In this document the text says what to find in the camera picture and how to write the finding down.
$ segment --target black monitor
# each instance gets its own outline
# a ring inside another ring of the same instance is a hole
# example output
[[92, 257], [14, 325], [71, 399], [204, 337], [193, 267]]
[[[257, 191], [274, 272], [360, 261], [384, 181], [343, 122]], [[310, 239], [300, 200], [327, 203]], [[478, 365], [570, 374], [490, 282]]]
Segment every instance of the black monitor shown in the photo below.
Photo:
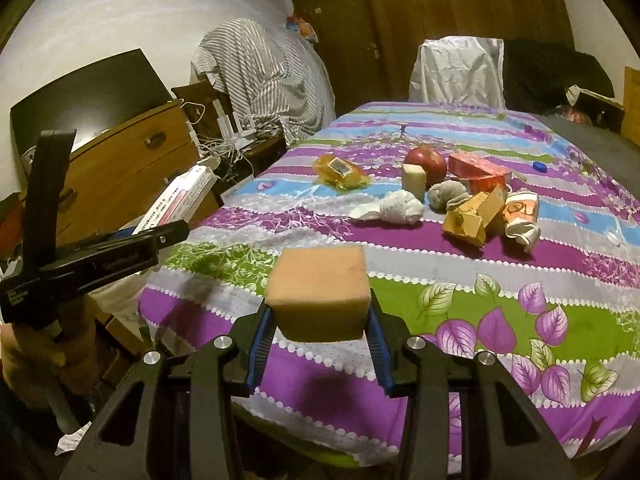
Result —
[[11, 108], [15, 145], [29, 173], [42, 130], [77, 130], [74, 147], [172, 99], [140, 49], [63, 75]]

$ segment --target red object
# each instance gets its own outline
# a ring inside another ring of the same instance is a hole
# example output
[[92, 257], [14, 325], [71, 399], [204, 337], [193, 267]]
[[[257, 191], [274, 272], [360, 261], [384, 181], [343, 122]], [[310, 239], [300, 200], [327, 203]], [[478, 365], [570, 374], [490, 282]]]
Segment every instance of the red object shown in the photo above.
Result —
[[456, 177], [464, 179], [479, 178], [484, 176], [504, 177], [505, 183], [511, 180], [511, 170], [494, 164], [481, 156], [473, 153], [456, 152], [449, 155], [449, 171]]
[[444, 181], [447, 176], [447, 161], [429, 146], [422, 145], [412, 149], [404, 158], [404, 163], [423, 168], [427, 174], [427, 189]]
[[475, 195], [481, 191], [491, 193], [496, 186], [507, 189], [507, 183], [503, 175], [487, 175], [478, 178], [460, 178], [462, 184], [469, 190], [469, 193]]

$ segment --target wooden dresser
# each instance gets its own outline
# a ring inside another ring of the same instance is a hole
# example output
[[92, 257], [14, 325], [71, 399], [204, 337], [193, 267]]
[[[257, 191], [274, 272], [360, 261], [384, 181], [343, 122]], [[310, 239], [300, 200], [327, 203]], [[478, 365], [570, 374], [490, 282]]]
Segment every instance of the wooden dresser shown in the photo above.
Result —
[[74, 150], [58, 208], [58, 245], [143, 215], [198, 160], [178, 101], [118, 124]]

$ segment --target orange sponge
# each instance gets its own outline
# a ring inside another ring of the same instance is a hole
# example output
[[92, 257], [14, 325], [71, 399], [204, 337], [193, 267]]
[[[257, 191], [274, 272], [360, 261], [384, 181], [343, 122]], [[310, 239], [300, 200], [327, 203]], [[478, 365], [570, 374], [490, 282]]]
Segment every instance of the orange sponge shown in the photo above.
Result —
[[264, 299], [287, 339], [360, 339], [371, 300], [364, 250], [359, 246], [284, 249]]

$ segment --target blue bottle cap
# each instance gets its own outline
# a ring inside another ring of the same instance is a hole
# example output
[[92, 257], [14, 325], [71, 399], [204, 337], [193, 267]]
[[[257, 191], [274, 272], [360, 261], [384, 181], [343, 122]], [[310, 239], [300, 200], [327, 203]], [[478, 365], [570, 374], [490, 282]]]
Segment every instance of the blue bottle cap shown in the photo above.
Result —
[[533, 163], [533, 169], [540, 173], [546, 173], [546, 164], [544, 162], [536, 161]]

